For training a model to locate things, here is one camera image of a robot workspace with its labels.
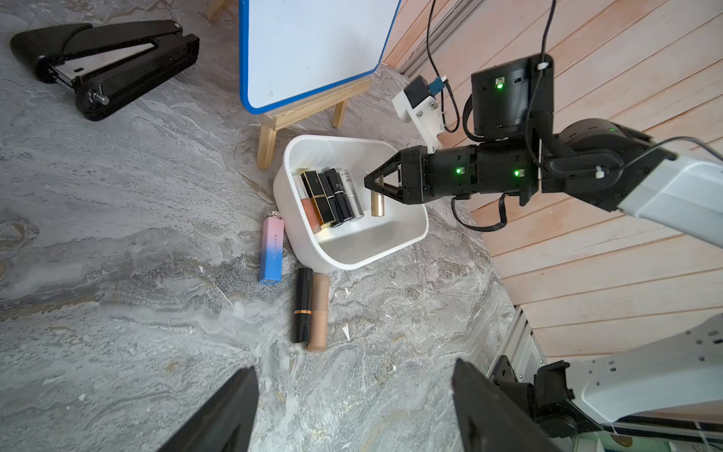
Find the black lipstick silver band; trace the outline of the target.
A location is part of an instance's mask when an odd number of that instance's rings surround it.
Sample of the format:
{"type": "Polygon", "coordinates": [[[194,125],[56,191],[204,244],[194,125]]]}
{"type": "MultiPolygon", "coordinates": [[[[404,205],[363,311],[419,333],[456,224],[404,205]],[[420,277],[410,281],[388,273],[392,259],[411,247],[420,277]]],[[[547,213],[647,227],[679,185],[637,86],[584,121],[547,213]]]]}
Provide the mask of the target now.
{"type": "Polygon", "coordinates": [[[337,202],[336,195],[333,191],[333,188],[331,187],[331,184],[329,183],[329,179],[325,175],[325,173],[319,174],[319,179],[322,184],[322,188],[325,191],[325,195],[329,201],[329,206],[331,207],[331,211],[333,211],[334,216],[334,222],[331,224],[331,227],[338,227],[341,226],[345,219],[342,215],[342,211],[339,207],[339,203],[337,202]]]}

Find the black gold square lipstick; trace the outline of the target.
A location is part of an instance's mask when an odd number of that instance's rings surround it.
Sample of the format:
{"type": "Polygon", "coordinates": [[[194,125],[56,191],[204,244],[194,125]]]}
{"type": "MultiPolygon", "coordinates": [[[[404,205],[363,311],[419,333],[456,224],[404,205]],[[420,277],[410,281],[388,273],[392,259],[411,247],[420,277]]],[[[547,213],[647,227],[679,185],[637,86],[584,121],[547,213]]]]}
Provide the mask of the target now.
{"type": "Polygon", "coordinates": [[[301,178],[307,194],[312,200],[321,228],[326,229],[336,226],[338,224],[336,214],[321,183],[319,174],[316,171],[303,171],[301,178]]]}

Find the black round lipstick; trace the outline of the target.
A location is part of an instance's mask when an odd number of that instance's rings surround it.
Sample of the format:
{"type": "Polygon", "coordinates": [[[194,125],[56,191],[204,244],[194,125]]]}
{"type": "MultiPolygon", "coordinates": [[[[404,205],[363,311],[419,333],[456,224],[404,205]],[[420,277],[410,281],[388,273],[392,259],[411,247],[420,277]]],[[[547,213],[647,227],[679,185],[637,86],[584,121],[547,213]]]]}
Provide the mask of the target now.
{"type": "Polygon", "coordinates": [[[354,214],[351,209],[351,205],[346,195],[346,190],[342,184],[341,176],[336,169],[326,169],[325,177],[327,178],[329,185],[333,189],[335,201],[340,213],[340,222],[346,222],[354,218],[354,214]]]}

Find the white plastic storage box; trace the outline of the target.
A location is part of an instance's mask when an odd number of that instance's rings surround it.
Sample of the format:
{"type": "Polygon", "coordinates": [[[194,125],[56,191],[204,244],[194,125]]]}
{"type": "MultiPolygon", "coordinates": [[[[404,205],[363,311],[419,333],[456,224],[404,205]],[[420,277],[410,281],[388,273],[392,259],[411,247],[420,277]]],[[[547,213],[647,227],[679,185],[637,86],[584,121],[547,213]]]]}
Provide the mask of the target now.
{"type": "Polygon", "coordinates": [[[392,145],[373,139],[302,135],[289,141],[274,179],[273,194],[285,223],[284,231],[301,264],[317,273],[355,270],[426,237],[429,217],[423,205],[403,205],[386,199],[385,215],[372,215],[371,192],[363,179],[394,154],[392,145]],[[315,233],[294,177],[303,171],[319,173],[330,168],[350,173],[363,216],[315,233]]]}

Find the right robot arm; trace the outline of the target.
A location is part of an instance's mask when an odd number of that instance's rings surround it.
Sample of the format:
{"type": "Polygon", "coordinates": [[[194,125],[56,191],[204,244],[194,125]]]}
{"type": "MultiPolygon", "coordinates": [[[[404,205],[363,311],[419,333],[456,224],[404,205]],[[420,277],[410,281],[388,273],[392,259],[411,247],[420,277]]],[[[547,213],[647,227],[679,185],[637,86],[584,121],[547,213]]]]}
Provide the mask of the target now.
{"type": "MultiPolygon", "coordinates": [[[[540,52],[474,73],[461,117],[469,144],[446,149],[420,124],[424,144],[368,173],[366,188],[404,205],[564,193],[720,246],[721,156],[681,156],[601,119],[555,133],[554,69],[540,52]]],[[[631,414],[721,399],[722,318],[607,358],[544,365],[531,382],[457,360],[452,390],[464,450],[553,451],[631,414]]]]}

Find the pink gloss silver cap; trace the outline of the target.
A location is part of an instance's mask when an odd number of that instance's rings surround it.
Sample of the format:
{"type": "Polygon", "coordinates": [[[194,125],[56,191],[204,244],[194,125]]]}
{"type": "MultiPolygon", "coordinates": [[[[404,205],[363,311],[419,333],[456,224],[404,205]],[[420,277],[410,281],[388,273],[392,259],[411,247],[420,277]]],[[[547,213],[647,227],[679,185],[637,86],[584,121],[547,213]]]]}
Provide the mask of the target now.
{"type": "Polygon", "coordinates": [[[302,205],[306,220],[308,221],[308,224],[314,234],[321,231],[321,224],[319,221],[319,216],[316,212],[316,208],[314,207],[314,203],[312,198],[309,196],[307,189],[305,188],[305,184],[303,182],[301,175],[295,175],[294,178],[294,184],[296,186],[297,192],[299,192],[299,200],[302,205]]]}

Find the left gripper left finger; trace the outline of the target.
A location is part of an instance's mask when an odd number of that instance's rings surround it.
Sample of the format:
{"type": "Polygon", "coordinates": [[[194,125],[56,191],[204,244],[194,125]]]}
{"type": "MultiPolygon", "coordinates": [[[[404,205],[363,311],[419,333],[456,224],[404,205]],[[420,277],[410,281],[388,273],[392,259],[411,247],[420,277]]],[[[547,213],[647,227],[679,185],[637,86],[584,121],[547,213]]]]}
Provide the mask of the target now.
{"type": "Polygon", "coordinates": [[[255,368],[241,368],[158,451],[248,451],[258,402],[255,368]]]}

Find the silver lipstick tube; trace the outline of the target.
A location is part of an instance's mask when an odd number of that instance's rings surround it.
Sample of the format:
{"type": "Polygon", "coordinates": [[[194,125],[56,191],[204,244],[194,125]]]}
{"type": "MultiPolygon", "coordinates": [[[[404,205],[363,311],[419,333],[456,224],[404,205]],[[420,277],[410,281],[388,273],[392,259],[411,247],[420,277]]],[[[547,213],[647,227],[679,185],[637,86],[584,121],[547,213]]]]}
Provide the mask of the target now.
{"type": "Polygon", "coordinates": [[[344,191],[346,193],[346,197],[348,198],[348,203],[353,215],[353,219],[360,220],[365,216],[365,213],[363,213],[363,207],[361,205],[356,188],[353,184],[351,174],[347,169],[338,169],[337,173],[339,173],[344,191]]]}

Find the gold lipstick tube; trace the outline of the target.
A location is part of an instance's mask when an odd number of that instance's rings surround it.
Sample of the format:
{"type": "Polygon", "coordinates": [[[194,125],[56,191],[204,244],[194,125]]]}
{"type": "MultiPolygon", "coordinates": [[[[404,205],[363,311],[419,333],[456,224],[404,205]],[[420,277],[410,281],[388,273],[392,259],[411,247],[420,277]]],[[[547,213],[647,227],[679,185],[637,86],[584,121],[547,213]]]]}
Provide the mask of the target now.
{"type": "Polygon", "coordinates": [[[371,213],[375,218],[385,216],[385,197],[375,190],[371,191],[371,213]]]}

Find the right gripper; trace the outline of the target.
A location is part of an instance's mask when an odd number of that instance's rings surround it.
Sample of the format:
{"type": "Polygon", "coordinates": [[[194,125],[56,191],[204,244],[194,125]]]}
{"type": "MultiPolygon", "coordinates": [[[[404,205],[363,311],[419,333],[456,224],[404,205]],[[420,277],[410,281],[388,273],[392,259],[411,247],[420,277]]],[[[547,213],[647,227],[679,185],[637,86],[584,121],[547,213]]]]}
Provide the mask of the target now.
{"type": "Polygon", "coordinates": [[[430,201],[427,183],[427,148],[414,146],[397,152],[365,176],[365,187],[377,191],[387,199],[401,205],[423,205],[430,201]],[[400,171],[400,186],[378,184],[390,174],[400,171]]]}

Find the pink blue gradient lipstick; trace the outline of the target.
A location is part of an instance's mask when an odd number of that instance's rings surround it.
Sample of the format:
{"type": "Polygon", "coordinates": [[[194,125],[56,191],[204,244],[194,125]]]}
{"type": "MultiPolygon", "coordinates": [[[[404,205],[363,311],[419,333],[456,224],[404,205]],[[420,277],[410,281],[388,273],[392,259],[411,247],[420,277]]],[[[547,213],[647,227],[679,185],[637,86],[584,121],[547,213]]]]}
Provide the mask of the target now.
{"type": "Polygon", "coordinates": [[[284,220],[278,212],[272,211],[264,220],[261,239],[258,281],[274,286],[282,280],[284,261],[284,220]]]}

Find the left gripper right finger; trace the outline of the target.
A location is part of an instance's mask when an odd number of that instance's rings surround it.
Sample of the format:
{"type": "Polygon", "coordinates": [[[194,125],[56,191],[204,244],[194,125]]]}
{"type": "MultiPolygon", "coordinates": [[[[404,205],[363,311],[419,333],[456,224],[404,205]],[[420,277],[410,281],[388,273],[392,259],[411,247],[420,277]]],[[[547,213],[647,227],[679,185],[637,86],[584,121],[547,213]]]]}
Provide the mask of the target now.
{"type": "Polygon", "coordinates": [[[456,361],[452,389],[465,451],[559,450],[527,414],[471,363],[456,361]]]}

